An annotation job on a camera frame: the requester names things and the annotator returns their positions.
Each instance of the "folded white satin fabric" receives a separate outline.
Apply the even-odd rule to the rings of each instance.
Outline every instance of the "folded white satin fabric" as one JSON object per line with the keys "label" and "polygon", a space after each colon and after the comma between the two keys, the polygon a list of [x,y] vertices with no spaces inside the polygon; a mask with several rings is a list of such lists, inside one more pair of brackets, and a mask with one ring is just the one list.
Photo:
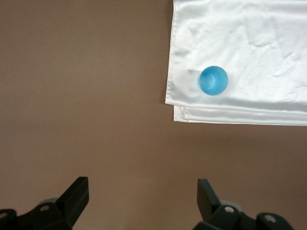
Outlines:
{"label": "folded white satin fabric", "polygon": [[[219,95],[198,85],[209,66]],[[307,125],[307,0],[175,0],[165,102],[176,121]]]}

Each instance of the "blue cup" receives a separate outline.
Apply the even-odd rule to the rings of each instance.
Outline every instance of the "blue cup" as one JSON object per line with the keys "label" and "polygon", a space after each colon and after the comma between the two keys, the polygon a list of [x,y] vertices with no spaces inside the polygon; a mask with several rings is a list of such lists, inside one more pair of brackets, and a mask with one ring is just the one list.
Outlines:
{"label": "blue cup", "polygon": [[206,94],[218,95],[226,89],[228,76],[221,67],[210,66],[201,73],[199,84]]}

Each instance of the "brown background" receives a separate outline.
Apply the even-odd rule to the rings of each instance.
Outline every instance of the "brown background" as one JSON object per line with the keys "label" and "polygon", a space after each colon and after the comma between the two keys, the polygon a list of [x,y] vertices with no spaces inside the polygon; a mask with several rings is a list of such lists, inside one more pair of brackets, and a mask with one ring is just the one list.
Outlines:
{"label": "brown background", "polygon": [[191,230],[198,178],[307,225],[306,127],[173,122],[171,0],[0,2],[0,207],[88,176],[75,230]]}

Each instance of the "silver bolt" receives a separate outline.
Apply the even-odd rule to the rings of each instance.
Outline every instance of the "silver bolt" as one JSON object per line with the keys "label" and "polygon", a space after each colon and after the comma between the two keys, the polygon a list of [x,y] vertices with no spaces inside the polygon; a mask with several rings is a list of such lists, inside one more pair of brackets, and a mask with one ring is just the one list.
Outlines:
{"label": "silver bolt", "polygon": [[276,223],[277,220],[275,219],[274,216],[271,215],[265,215],[264,218],[268,221],[268,222],[272,222],[272,223]]}
{"label": "silver bolt", "polygon": [[48,209],[49,209],[49,206],[45,205],[40,208],[40,211],[43,212],[43,211],[47,211]]}
{"label": "silver bolt", "polygon": [[6,212],[3,212],[0,214],[0,219],[5,218],[8,214]]}
{"label": "silver bolt", "polygon": [[226,212],[230,212],[230,213],[234,213],[235,212],[235,210],[232,207],[229,207],[229,206],[225,207],[225,211]]}

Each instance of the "blue circular object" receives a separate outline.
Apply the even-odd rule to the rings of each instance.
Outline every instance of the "blue circular object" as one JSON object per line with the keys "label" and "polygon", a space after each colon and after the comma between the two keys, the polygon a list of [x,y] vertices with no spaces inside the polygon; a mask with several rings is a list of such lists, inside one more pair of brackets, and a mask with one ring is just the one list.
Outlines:
{"label": "blue circular object", "polygon": [[210,66],[201,73],[199,83],[206,94],[218,95],[226,89],[228,76],[221,67]]}

